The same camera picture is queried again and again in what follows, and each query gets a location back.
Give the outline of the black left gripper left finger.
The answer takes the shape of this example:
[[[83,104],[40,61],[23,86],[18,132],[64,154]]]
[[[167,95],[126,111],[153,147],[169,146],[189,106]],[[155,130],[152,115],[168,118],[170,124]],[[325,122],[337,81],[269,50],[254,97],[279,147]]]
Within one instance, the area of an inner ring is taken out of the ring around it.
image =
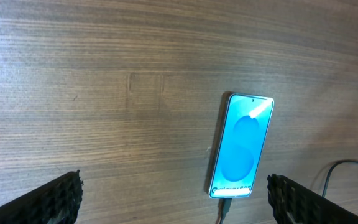
[[[80,172],[71,171],[0,206],[0,224],[74,224],[83,196]]]

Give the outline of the blue Galaxy S25 smartphone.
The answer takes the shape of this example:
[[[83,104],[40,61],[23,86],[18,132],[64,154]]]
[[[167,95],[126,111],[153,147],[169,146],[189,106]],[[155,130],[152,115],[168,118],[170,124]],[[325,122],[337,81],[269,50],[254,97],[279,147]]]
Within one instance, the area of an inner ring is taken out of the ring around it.
[[[274,99],[229,92],[215,138],[210,198],[248,197],[253,190]]]

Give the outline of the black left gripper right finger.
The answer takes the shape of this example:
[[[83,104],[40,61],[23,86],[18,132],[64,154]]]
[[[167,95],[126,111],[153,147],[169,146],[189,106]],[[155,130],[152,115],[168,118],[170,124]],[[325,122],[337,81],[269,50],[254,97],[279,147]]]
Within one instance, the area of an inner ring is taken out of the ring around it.
[[[284,175],[268,180],[268,202],[279,224],[358,224],[358,216]]]

